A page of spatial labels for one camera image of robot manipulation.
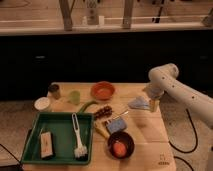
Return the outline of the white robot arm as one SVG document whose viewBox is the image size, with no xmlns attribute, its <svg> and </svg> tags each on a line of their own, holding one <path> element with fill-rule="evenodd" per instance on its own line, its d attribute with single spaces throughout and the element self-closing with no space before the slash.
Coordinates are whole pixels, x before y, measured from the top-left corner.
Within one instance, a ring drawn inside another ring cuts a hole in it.
<svg viewBox="0 0 213 171">
<path fill-rule="evenodd" d="M 154 67 L 148 72 L 150 82 L 144 91 L 151 99 L 159 99 L 167 92 L 213 130 L 213 98 L 181 83 L 178 75 L 179 69 L 173 63 Z"/>
</svg>

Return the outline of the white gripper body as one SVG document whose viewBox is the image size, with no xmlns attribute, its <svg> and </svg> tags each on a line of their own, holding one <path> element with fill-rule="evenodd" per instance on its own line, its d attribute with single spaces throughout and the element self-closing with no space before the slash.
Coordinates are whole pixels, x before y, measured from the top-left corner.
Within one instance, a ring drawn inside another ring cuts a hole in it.
<svg viewBox="0 0 213 171">
<path fill-rule="evenodd" d="M 164 91 L 162 89 L 152 83 L 149 83 L 144 88 L 144 91 L 146 92 L 147 96 L 152 100 L 160 99 L 164 94 Z"/>
</svg>

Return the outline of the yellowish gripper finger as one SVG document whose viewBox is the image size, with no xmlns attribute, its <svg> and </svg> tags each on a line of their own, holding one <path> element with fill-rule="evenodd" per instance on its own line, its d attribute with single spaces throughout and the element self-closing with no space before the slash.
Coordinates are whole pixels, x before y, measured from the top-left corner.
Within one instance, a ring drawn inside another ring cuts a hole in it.
<svg viewBox="0 0 213 171">
<path fill-rule="evenodd" d="M 158 100 L 151 99 L 149 101 L 150 111 L 151 112 L 155 112 L 157 110 L 157 108 L 158 108 L 158 105 L 159 105 L 159 101 Z"/>
</svg>

